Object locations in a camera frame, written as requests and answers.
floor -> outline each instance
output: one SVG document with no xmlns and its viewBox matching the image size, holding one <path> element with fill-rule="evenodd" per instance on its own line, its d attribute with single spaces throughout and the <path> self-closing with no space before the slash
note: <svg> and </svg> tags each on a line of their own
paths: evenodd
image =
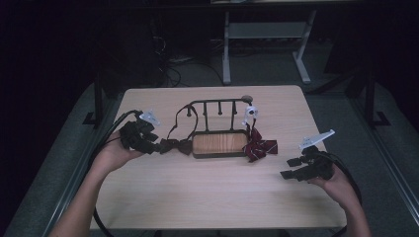
<svg viewBox="0 0 419 237">
<path fill-rule="evenodd" d="M 303 84 L 291 55 L 296 46 L 295 42 L 285 41 L 279 42 L 275 48 L 252 48 L 248 54 L 237 52 L 230 59 L 230 86 L 298 85 L 308 92 L 339 76 L 323 73 L 332 43 L 312 41 L 303 58 L 312 83 Z M 167 73 L 169 77 L 164 87 L 222 86 L 219 77 L 222 75 L 221 56 L 215 51 L 214 56 L 205 62 L 188 60 L 172 65 Z M 326 147 L 344 160 L 360 186 L 374 236 L 419 236 L 417 217 L 414 218 L 418 206 L 415 194 L 419 194 L 415 169 L 419 167 L 416 159 L 419 154 L 418 132 L 381 85 L 377 85 L 375 108 L 376 112 L 385 114 L 391 125 L 376 129 L 368 127 L 363 118 L 364 95 L 348 99 L 344 94 L 348 83 L 349 80 L 344 81 L 320 95 L 306 95 L 319 130 L 333 128 L 336 131 L 325 141 Z M 50 224 L 56 220 L 56 214 L 69 202 L 68 196 L 76 190 L 77 176 L 80 176 L 77 169 L 83 167 L 82 157 L 87 156 L 101 136 L 101 128 L 112 123 L 121 98 L 122 95 L 105 100 L 105 120 L 100 129 L 94 129 L 93 125 L 83 124 L 85 116 L 94 111 L 93 86 L 86 89 L 51 147 L 6 236 L 44 236 L 47 233 Z M 331 236 L 336 230 L 287 231 L 294 237 L 315 237 Z M 112 232 L 116 236 L 155 234 L 154 230 Z M 165 237 L 285 236 L 281 230 L 163 230 L 157 234 Z M 102 233 L 94 230 L 92 236 L 102 236 Z"/>
</svg>

white metal frame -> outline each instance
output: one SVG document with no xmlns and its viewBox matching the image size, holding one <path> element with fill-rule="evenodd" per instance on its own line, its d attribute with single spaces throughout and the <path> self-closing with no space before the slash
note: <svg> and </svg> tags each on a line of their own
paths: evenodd
<svg viewBox="0 0 419 237">
<path fill-rule="evenodd" d="M 311 11 L 306 22 L 283 23 L 230 23 L 229 12 L 225 13 L 224 24 L 224 54 L 222 56 L 222 82 L 231 84 L 230 61 L 228 57 L 229 39 L 275 39 L 275 38 L 301 38 L 299 49 L 293 52 L 293 60 L 304 84 L 311 82 L 302 55 L 305 51 L 311 33 L 316 11 Z"/>
</svg>

table surface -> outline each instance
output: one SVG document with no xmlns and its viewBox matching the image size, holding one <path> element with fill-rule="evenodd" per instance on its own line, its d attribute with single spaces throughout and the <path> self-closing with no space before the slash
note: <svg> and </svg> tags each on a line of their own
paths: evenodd
<svg viewBox="0 0 419 237">
<path fill-rule="evenodd" d="M 190 102 L 244 95 L 253 98 L 259 111 L 255 127 L 263 139 L 277 139 L 278 155 L 249 163 L 246 157 L 195 159 L 173 149 L 131 160 L 101 188 L 97 208 L 104 224 L 129 229 L 344 226 L 343 210 L 322 189 L 281 177 L 281 171 L 290 169 L 287 160 L 300 155 L 302 139 L 319 133 L 297 86 L 133 89 L 126 91 L 117 118 L 130 110 L 153 110 L 161 121 L 153 131 L 159 141 L 174 125 L 175 114 Z M 244 128 L 246 105 L 237 103 L 236 129 Z M 197 130 L 204 130 L 203 110 L 196 108 Z M 230 113 L 219 116 L 217 110 L 217 104 L 208 106 L 209 129 L 229 129 Z M 180 113 L 171 138 L 187 137 L 194 122 L 194 117 Z M 325 150 L 323 143 L 317 147 Z M 98 228 L 94 220 L 91 228 Z"/>
</svg>

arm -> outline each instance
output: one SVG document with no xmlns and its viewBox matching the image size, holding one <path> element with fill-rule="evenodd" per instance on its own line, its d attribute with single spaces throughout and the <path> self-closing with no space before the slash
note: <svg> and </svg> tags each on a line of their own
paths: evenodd
<svg viewBox="0 0 419 237">
<path fill-rule="evenodd" d="M 105 178 L 127 161 L 142 155 L 139 151 L 124 149 L 118 137 L 118 131 L 113 133 L 108 139 L 110 142 L 96 156 L 76 196 L 49 233 L 49 237 L 89 236 L 93 211 Z"/>
<path fill-rule="evenodd" d="M 333 170 L 330 180 L 314 178 L 308 182 L 322 188 L 345 210 L 348 236 L 371 237 L 366 215 L 348 178 L 337 166 L 333 165 Z"/>
</svg>

gray carpet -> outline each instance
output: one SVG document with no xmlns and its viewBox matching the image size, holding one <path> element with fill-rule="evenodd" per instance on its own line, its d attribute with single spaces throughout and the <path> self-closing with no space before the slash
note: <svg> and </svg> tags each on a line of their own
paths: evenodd
<svg viewBox="0 0 419 237">
<path fill-rule="evenodd" d="M 231 58 L 232 86 L 244 85 L 298 85 L 309 91 L 330 81 L 336 75 L 323 74 L 324 65 L 330 51 L 330 44 L 312 43 L 304 55 L 304 63 L 312 83 L 301 83 L 293 64 L 293 47 L 283 47 L 277 53 L 265 51 L 247 57 Z M 210 61 L 210 67 L 203 64 L 174 66 L 182 75 L 179 86 L 220 86 L 218 74 L 221 72 L 220 56 Z M 177 74 L 169 71 L 175 80 Z M 320 131 L 334 129 L 336 134 L 326 139 L 329 152 L 344 160 L 360 186 L 364 207 L 374 236 L 419 236 L 419 227 L 402 198 L 396 182 L 392 178 L 382 152 L 377 147 L 378 136 L 385 145 L 394 163 L 404 175 L 404 179 L 414 194 L 419 194 L 418 171 L 419 135 L 398 110 L 391 95 L 377 86 L 376 110 L 384 112 L 391 126 L 380 126 L 370 130 L 358 111 L 363 97 L 351 101 L 343 90 L 344 82 L 329 92 L 318 96 L 306 96 L 309 107 Z M 61 200 L 68 201 L 65 193 L 68 181 L 76 175 L 89 149 L 111 124 L 121 98 L 108 100 L 106 120 L 100 129 L 93 125 L 83 125 L 87 113 L 94 110 L 93 87 L 86 89 L 80 98 L 60 135 L 51 147 L 31 189 L 15 215 L 6 236 L 43 236 L 55 209 L 62 207 Z M 328 229 L 292 229 L 291 236 L 331 236 Z M 153 231 L 113 230 L 116 236 L 152 236 Z M 280 236 L 279 230 L 222 230 L 222 236 Z M 215 230 L 164 230 L 162 236 L 215 236 Z M 92 236 L 102 236 L 100 231 L 92 231 Z"/>
</svg>

